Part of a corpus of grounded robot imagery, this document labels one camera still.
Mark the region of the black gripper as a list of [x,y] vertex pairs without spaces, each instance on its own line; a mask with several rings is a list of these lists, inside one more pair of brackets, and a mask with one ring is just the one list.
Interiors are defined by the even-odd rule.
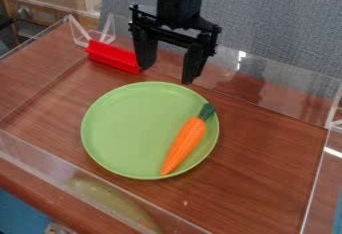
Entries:
[[132,18],[128,30],[133,38],[137,64],[143,70],[156,61],[157,41],[187,48],[199,40],[197,37],[187,35],[187,31],[197,31],[204,36],[203,44],[192,44],[184,54],[181,83],[191,84],[201,74],[208,53],[215,52],[221,27],[199,14],[177,22],[160,18],[152,6],[133,3],[129,5],[129,10]]

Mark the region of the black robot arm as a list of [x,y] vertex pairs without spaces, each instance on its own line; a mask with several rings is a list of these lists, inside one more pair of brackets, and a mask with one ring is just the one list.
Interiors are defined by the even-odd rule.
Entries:
[[200,16],[201,0],[157,0],[156,7],[132,4],[128,23],[139,67],[145,70],[156,61],[157,42],[187,49],[181,83],[200,76],[207,58],[215,54],[221,27]]

